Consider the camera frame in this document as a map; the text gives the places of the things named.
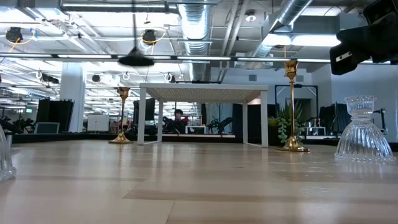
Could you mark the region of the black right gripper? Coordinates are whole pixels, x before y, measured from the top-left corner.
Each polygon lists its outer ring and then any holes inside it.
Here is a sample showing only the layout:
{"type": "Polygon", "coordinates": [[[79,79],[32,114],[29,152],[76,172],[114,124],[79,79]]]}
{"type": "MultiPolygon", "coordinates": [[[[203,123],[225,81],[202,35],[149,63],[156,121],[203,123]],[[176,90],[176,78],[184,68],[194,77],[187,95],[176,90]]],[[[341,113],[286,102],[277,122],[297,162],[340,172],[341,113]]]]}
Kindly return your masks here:
{"type": "Polygon", "coordinates": [[[356,69],[370,55],[352,46],[372,46],[373,62],[397,62],[397,13],[390,12],[371,26],[341,30],[336,34],[341,44],[332,47],[330,53],[331,72],[344,75],[356,69]]]}

